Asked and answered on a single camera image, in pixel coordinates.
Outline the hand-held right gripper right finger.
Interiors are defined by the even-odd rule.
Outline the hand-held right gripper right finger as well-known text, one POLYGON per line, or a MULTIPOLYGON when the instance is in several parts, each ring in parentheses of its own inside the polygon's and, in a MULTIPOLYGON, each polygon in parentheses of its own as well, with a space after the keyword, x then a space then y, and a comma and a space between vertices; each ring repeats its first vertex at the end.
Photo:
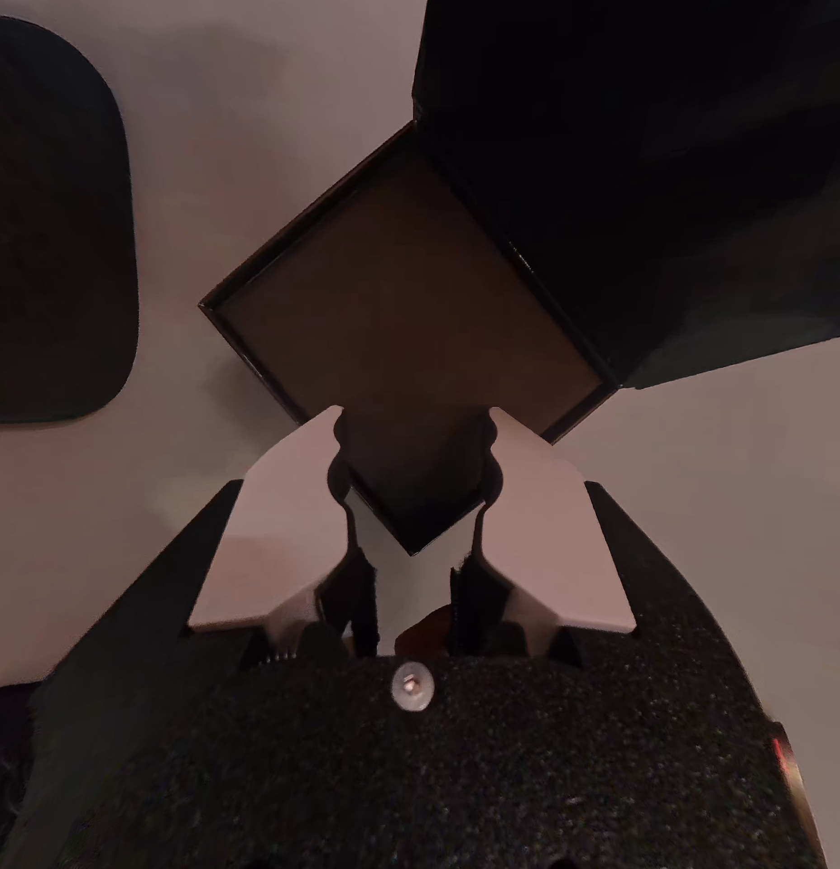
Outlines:
POLYGON ((528 634, 560 627, 630 634, 635 617, 582 473, 491 407, 484 505, 472 553, 502 581, 504 616, 528 634))

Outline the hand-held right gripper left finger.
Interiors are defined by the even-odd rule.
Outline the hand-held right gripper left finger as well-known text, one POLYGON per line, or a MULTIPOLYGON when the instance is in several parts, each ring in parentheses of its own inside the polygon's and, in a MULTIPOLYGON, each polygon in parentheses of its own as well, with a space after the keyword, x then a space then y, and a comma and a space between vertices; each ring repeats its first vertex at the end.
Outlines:
POLYGON ((344 495, 330 486, 341 444, 331 406, 246 473, 187 620, 193 631, 301 631, 321 619, 318 588, 349 552, 344 495))

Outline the black carton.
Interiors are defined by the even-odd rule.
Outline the black carton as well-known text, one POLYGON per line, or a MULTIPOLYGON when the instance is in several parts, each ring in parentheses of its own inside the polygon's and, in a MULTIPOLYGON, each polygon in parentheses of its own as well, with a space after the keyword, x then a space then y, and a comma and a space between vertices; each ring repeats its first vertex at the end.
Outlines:
POLYGON ((343 407, 354 484, 411 554, 479 503, 490 407, 554 443, 612 391, 410 129, 201 306, 296 421, 343 407))

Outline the black lego set box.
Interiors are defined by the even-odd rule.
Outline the black lego set box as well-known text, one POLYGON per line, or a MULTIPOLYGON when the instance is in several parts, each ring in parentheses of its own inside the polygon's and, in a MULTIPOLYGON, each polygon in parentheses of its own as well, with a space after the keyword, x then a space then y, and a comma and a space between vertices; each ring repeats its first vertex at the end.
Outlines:
POLYGON ((410 129, 605 400, 840 337, 840 2, 427 2, 412 100, 344 178, 410 129))

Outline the black honeycomb cushion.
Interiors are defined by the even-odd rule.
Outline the black honeycomb cushion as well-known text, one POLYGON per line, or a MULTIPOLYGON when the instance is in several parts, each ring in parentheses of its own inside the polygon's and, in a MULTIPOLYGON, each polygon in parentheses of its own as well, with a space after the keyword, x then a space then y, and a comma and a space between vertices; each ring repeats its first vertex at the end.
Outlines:
POLYGON ((0 426, 85 417, 129 379, 140 300, 126 140, 78 49, 0 16, 0 426))

